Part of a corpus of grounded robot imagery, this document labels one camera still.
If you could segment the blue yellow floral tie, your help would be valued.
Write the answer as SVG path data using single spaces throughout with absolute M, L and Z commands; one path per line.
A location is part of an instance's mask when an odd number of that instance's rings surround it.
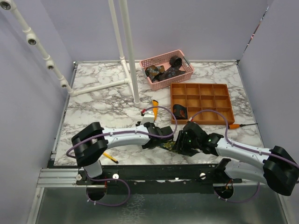
M 171 151 L 171 152 L 175 152 L 177 153 L 178 151 L 174 148 L 175 146 L 175 141 L 168 141 L 165 143 L 161 143 L 160 145 L 158 145 L 159 148 Z

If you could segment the orange compartment tray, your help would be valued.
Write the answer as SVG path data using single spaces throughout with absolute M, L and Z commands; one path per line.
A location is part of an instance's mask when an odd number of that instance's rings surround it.
M 172 83 L 170 87 L 171 110 L 174 104 L 187 108 L 188 119 L 200 125 L 224 125 L 221 113 L 231 125 L 235 122 L 232 104 L 226 84 Z M 185 124 L 188 119 L 178 119 Z

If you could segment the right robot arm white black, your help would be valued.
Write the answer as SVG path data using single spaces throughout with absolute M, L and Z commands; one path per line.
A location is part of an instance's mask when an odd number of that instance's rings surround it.
M 221 134 L 207 134 L 194 122 L 188 122 L 179 131 L 173 149 L 188 156 L 202 151 L 230 158 L 226 166 L 214 172 L 219 182 L 230 178 L 247 179 L 267 184 L 273 191 L 290 196 L 299 180 L 299 166 L 284 148 L 260 148 L 232 142 Z

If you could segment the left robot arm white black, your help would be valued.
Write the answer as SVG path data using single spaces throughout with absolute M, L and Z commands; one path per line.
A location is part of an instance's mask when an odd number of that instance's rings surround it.
M 161 143 L 173 140 L 174 132 L 170 126 L 159 128 L 146 122 L 131 128 L 106 128 L 99 122 L 93 122 L 71 139 L 73 147 L 66 155 L 74 158 L 79 167 L 87 173 L 87 179 L 98 184 L 103 180 L 103 170 L 99 158 L 110 148 L 137 145 L 155 148 Z

